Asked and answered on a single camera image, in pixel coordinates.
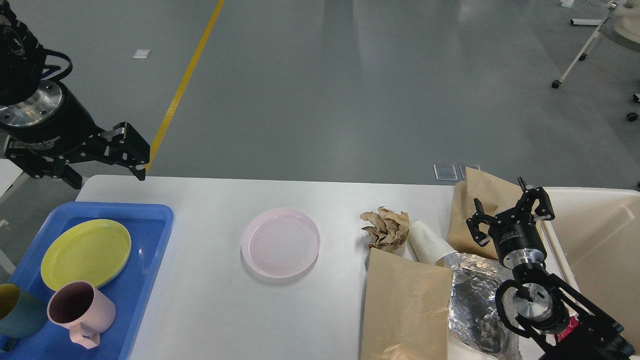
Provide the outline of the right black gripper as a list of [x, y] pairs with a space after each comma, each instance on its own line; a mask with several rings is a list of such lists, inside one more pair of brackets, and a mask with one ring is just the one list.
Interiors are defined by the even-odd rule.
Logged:
[[[475, 212], [465, 221], [478, 246], [484, 248], [493, 240], [500, 264], [510, 270], [522, 264], [544, 264], [547, 251], [537, 222], [555, 219], [550, 196], [543, 187], [528, 186], [522, 177], [518, 177], [518, 184], [522, 195], [512, 208], [513, 214], [490, 216], [482, 201], [474, 198]], [[489, 226], [488, 234], [480, 230], [480, 224]]]

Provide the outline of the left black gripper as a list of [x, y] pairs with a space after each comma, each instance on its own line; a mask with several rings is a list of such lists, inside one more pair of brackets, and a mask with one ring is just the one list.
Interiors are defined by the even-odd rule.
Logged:
[[0, 125], [10, 137], [5, 158], [34, 179], [51, 177], [79, 190], [83, 177], [71, 164], [99, 162], [146, 180], [151, 148], [142, 135], [126, 121], [103, 131], [61, 82], [43, 80], [28, 99], [2, 105]]

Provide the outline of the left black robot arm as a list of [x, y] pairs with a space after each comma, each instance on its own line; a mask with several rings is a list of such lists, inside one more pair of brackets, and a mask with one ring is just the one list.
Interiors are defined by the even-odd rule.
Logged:
[[21, 22], [9, 2], [1, 2], [0, 85], [4, 156], [28, 176], [51, 177], [80, 189], [73, 164], [100, 162], [146, 179], [150, 145], [127, 121], [106, 130], [62, 80], [73, 71], [71, 58], [45, 48]]

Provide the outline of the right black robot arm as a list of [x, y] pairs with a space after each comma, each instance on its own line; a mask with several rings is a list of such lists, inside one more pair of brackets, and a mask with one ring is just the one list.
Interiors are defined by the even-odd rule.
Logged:
[[473, 241], [493, 242], [499, 264], [512, 273], [496, 290], [499, 319], [511, 332], [535, 341], [543, 360], [629, 360], [634, 347], [624, 327], [560, 276], [546, 269], [547, 251], [537, 230], [539, 221], [555, 218], [549, 194], [528, 186], [514, 207], [490, 215], [474, 198], [466, 219]]

